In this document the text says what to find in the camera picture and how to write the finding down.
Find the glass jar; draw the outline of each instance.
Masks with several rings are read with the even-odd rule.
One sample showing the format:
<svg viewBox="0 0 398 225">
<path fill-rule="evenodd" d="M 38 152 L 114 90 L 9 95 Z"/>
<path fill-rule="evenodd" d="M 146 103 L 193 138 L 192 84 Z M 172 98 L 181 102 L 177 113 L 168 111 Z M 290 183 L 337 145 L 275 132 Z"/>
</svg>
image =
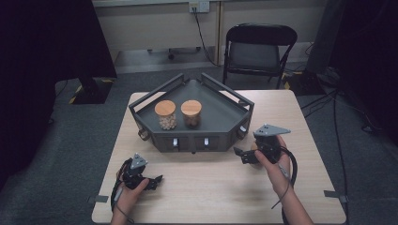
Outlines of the glass jar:
<svg viewBox="0 0 398 225">
<path fill-rule="evenodd" d="M 184 123 L 188 128 L 196 128 L 201 122 L 202 104 L 197 100 L 187 100 L 181 105 Z"/>
<path fill-rule="evenodd" d="M 162 129 L 176 127 L 176 105 L 171 100 L 163 100 L 155 106 L 155 113 L 159 117 L 159 125 Z"/>
</svg>

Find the person's left hand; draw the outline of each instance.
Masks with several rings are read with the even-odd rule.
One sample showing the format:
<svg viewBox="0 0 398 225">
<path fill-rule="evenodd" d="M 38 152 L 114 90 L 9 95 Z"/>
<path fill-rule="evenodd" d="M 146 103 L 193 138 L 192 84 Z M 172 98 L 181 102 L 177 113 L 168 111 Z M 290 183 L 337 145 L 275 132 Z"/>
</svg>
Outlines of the person's left hand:
<svg viewBox="0 0 398 225">
<path fill-rule="evenodd" d="M 123 188 L 122 194 L 117 201 L 117 206 L 123 210 L 124 213 L 129 214 L 132 207 L 137 203 L 138 197 L 141 192 L 146 188 L 149 183 L 149 179 L 144 179 L 135 189 L 125 187 L 122 183 L 120 188 Z"/>
</svg>

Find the tray handle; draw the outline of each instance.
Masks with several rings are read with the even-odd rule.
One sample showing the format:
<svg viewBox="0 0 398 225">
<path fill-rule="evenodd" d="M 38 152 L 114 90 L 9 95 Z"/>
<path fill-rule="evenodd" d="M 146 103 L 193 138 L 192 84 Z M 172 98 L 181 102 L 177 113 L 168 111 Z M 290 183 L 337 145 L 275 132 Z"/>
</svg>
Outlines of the tray handle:
<svg viewBox="0 0 398 225">
<path fill-rule="evenodd" d="M 252 101 L 248 100 L 247 98 L 245 98 L 244 96 L 240 95 L 239 93 L 237 93 L 233 89 L 229 88 L 228 86 L 222 84 L 221 82 L 218 82 L 217 80 L 215 80 L 214 78 L 210 77 L 209 75 L 207 75 L 205 73 L 202 73 L 201 82 L 202 82 L 202 84 L 205 84 L 206 86 L 208 86 L 211 90 L 214 90 L 214 88 L 211 88 L 211 85 L 218 86 L 222 90 L 228 92 L 229 94 L 231 94 L 232 96 L 237 98 L 238 99 L 238 104 L 240 106 L 242 106 L 242 107 L 249 106 L 249 112 L 250 113 L 253 112 L 254 103 Z"/>
<path fill-rule="evenodd" d="M 176 86 L 172 87 L 172 89 L 176 89 L 177 87 L 179 87 L 181 84 L 184 83 L 184 74 L 183 73 L 180 73 L 180 74 L 176 75 L 174 78 L 172 78 L 168 82 L 166 82 L 163 85 L 159 86 L 158 88 L 152 90 L 151 92 L 149 92 L 148 94 L 144 95 L 143 97 L 140 97 L 138 100 L 132 102 L 129 105 L 131 113 L 135 114 L 134 108 L 136 106 L 138 106 L 139 104 L 143 103 L 148 98 L 151 98 L 152 96 L 156 95 L 158 92 L 164 91 L 164 89 L 166 89 L 167 87 L 171 86 L 174 82 L 176 82 L 178 80 L 179 80 L 179 83 Z"/>
<path fill-rule="evenodd" d="M 246 128 L 244 128 L 243 126 L 240 126 L 239 129 L 237 129 L 237 138 L 239 140 L 243 140 L 246 136 Z"/>
<path fill-rule="evenodd" d="M 147 141 L 150 138 L 149 133 L 144 128 L 138 130 L 138 136 L 140 136 L 143 141 Z"/>
</svg>

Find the person's right hand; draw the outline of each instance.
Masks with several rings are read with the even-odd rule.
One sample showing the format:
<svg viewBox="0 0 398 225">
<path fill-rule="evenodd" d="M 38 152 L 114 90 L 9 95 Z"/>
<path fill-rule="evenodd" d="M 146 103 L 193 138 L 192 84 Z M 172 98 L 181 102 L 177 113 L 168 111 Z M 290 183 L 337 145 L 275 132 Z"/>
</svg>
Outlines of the person's right hand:
<svg viewBox="0 0 398 225">
<path fill-rule="evenodd" d="M 282 147 L 286 147 L 286 143 L 282 139 L 281 136 L 277 135 L 278 141 Z M 277 193 L 277 195 L 281 198 L 286 191 L 286 187 L 290 182 L 290 177 L 289 179 L 286 179 L 286 177 L 283 175 L 281 169 L 278 166 L 278 163 L 283 166 L 283 168 L 290 174 L 290 158 L 289 156 L 285 153 L 282 152 L 281 158 L 279 161 L 275 164 L 272 164 L 269 162 L 269 160 L 264 156 L 264 154 L 256 150 L 254 152 L 255 156 L 257 157 L 258 161 L 266 168 L 269 180 L 272 183 L 273 190 Z"/>
</svg>

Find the gray tray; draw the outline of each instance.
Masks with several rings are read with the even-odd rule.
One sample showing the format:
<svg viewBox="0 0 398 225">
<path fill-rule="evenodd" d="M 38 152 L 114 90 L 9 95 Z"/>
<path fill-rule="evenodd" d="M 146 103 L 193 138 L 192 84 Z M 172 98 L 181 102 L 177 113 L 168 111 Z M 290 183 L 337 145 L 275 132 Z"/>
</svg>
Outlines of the gray tray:
<svg viewBox="0 0 398 225">
<path fill-rule="evenodd" d="M 220 93 L 220 90 L 229 93 L 238 102 Z M 159 92 L 164 94 L 141 110 L 134 110 Z M 177 126 L 171 130 L 160 127 L 155 113 L 155 105 L 166 99 L 176 104 Z M 184 124 L 180 110 L 181 104 L 190 99 L 202 104 L 202 119 L 196 128 Z M 144 141 L 150 139 L 161 152 L 226 151 L 247 134 L 253 107 L 254 103 L 205 73 L 198 80 L 184 80 L 184 75 L 179 74 L 129 106 L 140 130 L 138 135 Z"/>
</svg>

